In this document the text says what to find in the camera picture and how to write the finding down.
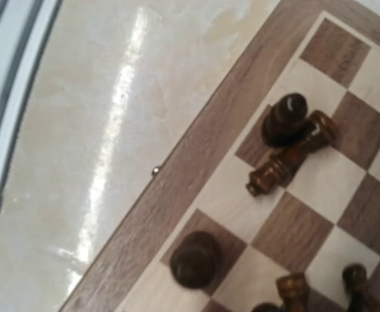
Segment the dark pawn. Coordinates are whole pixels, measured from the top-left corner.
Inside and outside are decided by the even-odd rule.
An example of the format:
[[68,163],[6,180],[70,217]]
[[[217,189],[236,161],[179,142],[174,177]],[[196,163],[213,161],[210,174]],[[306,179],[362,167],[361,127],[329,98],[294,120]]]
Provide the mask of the dark pawn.
[[206,231],[195,231],[174,249],[169,265],[180,286],[203,289],[216,277],[221,261],[222,251],[216,238]]
[[284,95],[271,107],[263,121],[263,141],[273,148],[294,144],[299,140],[307,114],[307,100],[302,94]]

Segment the dark bishop piece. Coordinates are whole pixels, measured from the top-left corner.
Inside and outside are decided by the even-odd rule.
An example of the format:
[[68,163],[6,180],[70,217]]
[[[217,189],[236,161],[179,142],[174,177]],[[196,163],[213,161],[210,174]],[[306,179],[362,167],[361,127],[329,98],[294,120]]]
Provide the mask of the dark bishop piece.
[[338,136],[336,123],[324,112],[314,110],[306,119],[297,142],[271,153],[264,164],[249,173],[248,192],[257,197],[269,194],[275,187],[288,185],[311,153],[332,145]]

